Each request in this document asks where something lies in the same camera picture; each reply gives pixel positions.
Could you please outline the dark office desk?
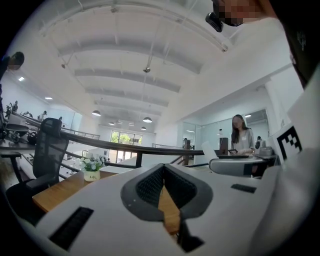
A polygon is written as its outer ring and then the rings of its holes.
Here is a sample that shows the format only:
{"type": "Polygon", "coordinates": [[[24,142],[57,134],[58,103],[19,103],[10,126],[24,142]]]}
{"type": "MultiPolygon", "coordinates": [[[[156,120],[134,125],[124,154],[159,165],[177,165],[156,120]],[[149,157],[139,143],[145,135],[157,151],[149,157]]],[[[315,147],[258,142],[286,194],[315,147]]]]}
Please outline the dark office desk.
{"type": "Polygon", "coordinates": [[[0,157],[15,160],[21,158],[23,154],[34,153],[36,149],[35,145],[29,143],[14,143],[7,139],[0,140],[0,157]]]}

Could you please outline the white laptop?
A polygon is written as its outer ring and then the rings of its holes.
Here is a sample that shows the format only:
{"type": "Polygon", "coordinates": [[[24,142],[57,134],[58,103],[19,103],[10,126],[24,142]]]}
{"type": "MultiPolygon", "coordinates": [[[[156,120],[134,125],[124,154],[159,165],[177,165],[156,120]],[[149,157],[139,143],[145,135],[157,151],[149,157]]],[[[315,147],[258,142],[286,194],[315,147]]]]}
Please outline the white laptop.
{"type": "Polygon", "coordinates": [[[201,145],[201,147],[202,147],[202,151],[204,153],[204,156],[208,162],[213,159],[218,159],[216,151],[213,149],[212,145],[208,141],[204,142],[201,145]]]}

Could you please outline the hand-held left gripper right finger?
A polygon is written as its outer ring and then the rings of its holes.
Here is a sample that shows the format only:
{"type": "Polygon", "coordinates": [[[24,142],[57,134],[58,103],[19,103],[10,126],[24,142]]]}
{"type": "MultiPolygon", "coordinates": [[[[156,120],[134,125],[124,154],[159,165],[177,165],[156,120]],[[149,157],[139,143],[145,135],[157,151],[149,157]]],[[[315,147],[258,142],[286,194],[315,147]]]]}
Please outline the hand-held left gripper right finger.
{"type": "Polygon", "coordinates": [[[178,242],[164,256],[251,256],[266,211],[266,179],[164,165],[164,185],[180,210],[178,242]]]}

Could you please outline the white pot of pale flowers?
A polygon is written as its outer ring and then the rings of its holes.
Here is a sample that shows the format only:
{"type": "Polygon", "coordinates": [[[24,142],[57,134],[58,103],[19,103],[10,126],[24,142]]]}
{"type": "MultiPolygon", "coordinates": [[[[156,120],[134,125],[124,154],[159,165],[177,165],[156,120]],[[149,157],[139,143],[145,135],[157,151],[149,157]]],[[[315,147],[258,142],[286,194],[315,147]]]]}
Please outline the white pot of pale flowers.
{"type": "Polygon", "coordinates": [[[95,157],[92,153],[87,153],[80,159],[80,170],[83,172],[84,180],[94,182],[101,178],[100,169],[105,167],[104,159],[95,157]]]}

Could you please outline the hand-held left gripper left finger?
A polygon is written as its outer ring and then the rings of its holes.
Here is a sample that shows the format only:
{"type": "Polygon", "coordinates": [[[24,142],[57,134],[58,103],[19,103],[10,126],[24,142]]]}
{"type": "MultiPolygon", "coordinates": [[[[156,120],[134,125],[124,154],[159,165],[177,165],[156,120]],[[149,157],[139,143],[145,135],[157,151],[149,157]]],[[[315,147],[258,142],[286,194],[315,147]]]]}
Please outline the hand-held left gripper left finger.
{"type": "Polygon", "coordinates": [[[69,249],[70,256],[184,256],[162,222],[144,221],[124,206],[121,189],[148,171],[141,167],[95,181],[60,203],[36,225],[50,238],[79,208],[93,210],[69,249]]]}

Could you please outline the black mesh office chair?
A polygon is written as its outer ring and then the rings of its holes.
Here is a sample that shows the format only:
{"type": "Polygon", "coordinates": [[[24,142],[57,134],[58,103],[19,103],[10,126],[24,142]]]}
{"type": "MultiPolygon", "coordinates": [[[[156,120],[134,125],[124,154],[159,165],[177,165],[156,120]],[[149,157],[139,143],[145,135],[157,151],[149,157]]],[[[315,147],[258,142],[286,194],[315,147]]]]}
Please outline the black mesh office chair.
{"type": "Polygon", "coordinates": [[[6,198],[13,211],[35,226],[45,215],[33,196],[60,182],[59,173],[69,139],[61,136],[62,122],[46,118],[37,135],[32,171],[35,179],[21,180],[8,188],[6,198]]]}

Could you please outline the person's black shirt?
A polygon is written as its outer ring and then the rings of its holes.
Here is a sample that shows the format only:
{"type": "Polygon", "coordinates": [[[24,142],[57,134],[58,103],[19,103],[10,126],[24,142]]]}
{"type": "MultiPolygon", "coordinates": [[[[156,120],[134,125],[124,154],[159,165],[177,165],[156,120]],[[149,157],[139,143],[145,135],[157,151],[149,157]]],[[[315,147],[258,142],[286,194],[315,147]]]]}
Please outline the person's black shirt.
{"type": "Polygon", "coordinates": [[[269,0],[283,26],[292,65],[305,88],[320,64],[320,0],[269,0]]]}

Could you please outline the dark wooden handrail railing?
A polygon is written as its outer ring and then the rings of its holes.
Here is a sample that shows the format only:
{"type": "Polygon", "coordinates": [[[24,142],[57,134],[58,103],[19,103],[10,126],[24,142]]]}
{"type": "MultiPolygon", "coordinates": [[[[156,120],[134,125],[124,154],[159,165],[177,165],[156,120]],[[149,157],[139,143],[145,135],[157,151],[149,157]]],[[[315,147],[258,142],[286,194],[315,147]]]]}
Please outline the dark wooden handrail railing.
{"type": "Polygon", "coordinates": [[[68,132],[61,131],[60,136],[70,141],[80,143],[87,146],[93,146],[101,149],[116,150],[116,151],[130,151],[137,153],[136,161],[134,165],[128,164],[118,164],[118,163],[108,163],[107,166],[112,166],[116,168],[126,168],[126,169],[136,169],[142,166],[143,154],[146,155],[160,155],[160,156],[178,156],[174,161],[170,163],[173,164],[181,156],[204,156],[202,150],[184,150],[184,149],[172,149],[172,148],[155,148],[155,147],[144,147],[128,144],[120,144],[114,142],[108,142],[104,140],[93,139],[89,137],[84,137],[68,132]]]}

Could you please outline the large bright window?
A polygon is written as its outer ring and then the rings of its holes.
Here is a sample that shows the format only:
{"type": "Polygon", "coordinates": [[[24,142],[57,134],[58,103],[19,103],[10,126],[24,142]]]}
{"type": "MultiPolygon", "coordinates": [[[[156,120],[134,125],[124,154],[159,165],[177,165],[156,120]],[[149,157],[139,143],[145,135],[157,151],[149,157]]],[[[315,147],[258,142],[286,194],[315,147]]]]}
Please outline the large bright window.
{"type": "MultiPolygon", "coordinates": [[[[143,136],[140,134],[125,133],[120,131],[112,131],[110,142],[131,145],[131,146],[141,146],[143,136]]],[[[137,153],[132,151],[123,151],[123,150],[109,150],[108,158],[112,163],[120,163],[125,160],[134,158],[137,156],[137,153]]]]}

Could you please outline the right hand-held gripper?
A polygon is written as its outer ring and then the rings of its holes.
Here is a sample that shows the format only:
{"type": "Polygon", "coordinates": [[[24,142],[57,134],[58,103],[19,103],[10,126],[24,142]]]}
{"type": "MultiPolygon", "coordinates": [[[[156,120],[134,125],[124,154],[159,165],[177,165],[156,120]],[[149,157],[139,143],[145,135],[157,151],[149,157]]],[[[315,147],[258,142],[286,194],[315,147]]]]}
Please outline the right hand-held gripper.
{"type": "MultiPolygon", "coordinates": [[[[247,256],[320,256],[320,68],[288,111],[288,129],[276,137],[283,162],[266,211],[247,256]]],[[[278,156],[212,159],[211,171],[235,177],[262,177],[278,156]]]]}

